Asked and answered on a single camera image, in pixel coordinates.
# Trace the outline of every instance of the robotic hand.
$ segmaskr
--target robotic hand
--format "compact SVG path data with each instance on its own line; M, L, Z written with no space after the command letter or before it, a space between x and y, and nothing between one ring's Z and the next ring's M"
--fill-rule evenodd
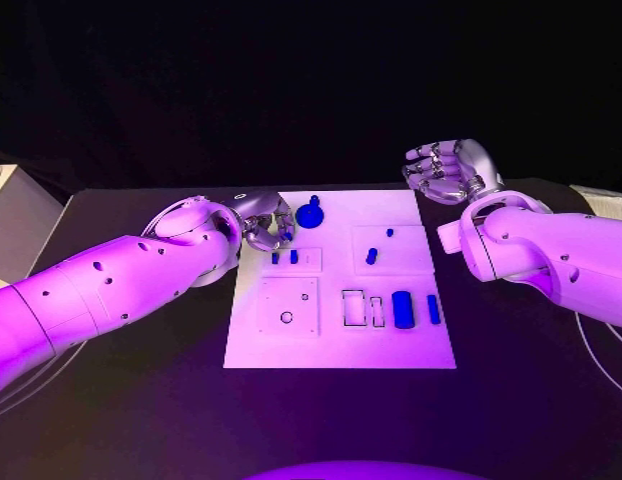
M270 251L292 235L292 212L277 193L240 194L223 204L187 198L139 237L116 238L1 288L0 391L68 347L218 280L237 265L241 237Z
M553 303L622 327L622 221L551 214L541 202L505 191L474 140L423 145L406 159L413 190L448 205L469 201L438 234L445 252L462 252L472 275L531 285Z

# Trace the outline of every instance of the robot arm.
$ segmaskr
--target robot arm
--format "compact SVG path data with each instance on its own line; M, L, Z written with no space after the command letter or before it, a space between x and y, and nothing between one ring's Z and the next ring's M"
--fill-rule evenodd
M192 197L159 213L142 236L116 238L0 289L0 390L68 347L214 282L237 265L241 237L269 251L292 234L279 194L237 195L224 204Z
M445 252L462 252L482 282L502 278L525 283L562 307L622 327L622 221L553 214L527 195L502 190L474 140L440 142L453 152L443 162L449 175L416 167L442 158L438 145L407 152L407 160L422 152L426 158L404 167L403 174L410 187L440 203L471 202L459 220L438 229Z

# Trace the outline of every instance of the dark table surface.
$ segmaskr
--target dark table surface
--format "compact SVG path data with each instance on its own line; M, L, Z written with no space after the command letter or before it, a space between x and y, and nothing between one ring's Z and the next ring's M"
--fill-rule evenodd
M559 213L592 213L560 185L534 179L507 185ZM175 200L239 191L80 192L35 271L139 234ZM572 312L531 287L476 281L436 236L463 206L417 203L456 370L224 370L233 270L93 339L58 378L0 417L0 479L236 479L347 459L494 479L622 479L622 393L592 363ZM622 382L622 345L599 322L583 325Z

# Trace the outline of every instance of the blue object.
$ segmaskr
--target blue object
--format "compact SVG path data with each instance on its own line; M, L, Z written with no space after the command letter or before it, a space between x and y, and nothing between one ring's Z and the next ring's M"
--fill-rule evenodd
M429 295L426 297L426 300L429 301L429 316L430 316L430 323L433 325L438 325L440 323L440 315L438 313L438 302L436 302L436 296Z
M296 209L296 223L303 228L315 228L322 223L322 210L319 203L318 195L312 195L308 204Z
M368 249L368 256L365 257L365 263L373 265L376 263L376 257L378 255L378 251L374 248Z
M393 317L394 328L414 327L414 313L412 311L412 297L409 292L393 292Z

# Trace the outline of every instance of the black curtain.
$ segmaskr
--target black curtain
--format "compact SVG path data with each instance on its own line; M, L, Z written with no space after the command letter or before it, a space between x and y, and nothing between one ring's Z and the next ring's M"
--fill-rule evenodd
M400 181L472 137L622 189L622 7L221 3L0 3L0 151L48 188Z

